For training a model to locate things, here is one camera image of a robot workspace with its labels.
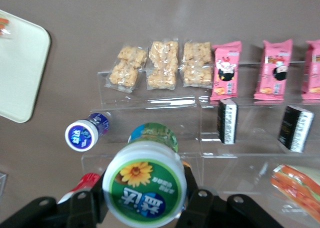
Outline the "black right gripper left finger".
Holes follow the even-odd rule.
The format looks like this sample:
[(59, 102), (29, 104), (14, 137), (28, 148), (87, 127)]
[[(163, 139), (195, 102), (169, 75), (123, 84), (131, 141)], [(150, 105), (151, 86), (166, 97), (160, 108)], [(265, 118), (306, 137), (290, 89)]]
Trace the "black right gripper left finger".
[(103, 176), (87, 173), (59, 201), (36, 198), (5, 219), (1, 227), (97, 227), (108, 208), (102, 189)]

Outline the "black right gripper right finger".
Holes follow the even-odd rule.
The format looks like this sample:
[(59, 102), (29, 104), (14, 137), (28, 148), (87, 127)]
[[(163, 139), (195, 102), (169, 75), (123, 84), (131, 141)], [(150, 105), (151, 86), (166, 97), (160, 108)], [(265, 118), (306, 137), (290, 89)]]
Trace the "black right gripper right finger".
[(282, 227), (251, 197), (235, 194), (221, 199), (197, 185), (192, 170), (184, 166), (188, 204), (176, 227)]

